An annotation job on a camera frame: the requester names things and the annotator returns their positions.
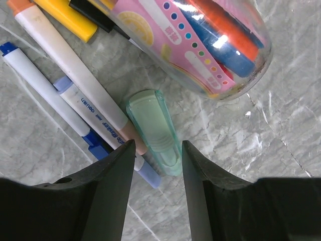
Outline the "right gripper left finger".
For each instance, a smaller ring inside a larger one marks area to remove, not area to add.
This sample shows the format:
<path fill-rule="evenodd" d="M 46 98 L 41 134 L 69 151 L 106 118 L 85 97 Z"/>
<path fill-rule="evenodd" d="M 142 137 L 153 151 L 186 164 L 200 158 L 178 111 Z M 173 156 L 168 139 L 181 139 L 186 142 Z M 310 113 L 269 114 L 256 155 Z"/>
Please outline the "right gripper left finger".
<path fill-rule="evenodd" d="M 1 178 L 1 240 L 121 240 L 135 142 L 54 183 Z"/>

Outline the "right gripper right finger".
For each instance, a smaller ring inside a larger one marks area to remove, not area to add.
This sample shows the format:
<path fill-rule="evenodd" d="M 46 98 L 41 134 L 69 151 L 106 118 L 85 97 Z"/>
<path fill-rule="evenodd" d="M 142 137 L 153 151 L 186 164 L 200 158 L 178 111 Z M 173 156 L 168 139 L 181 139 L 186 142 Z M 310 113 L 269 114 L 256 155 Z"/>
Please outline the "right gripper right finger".
<path fill-rule="evenodd" d="M 182 143 L 192 240 L 320 240 L 320 178 L 251 183 Z"/>

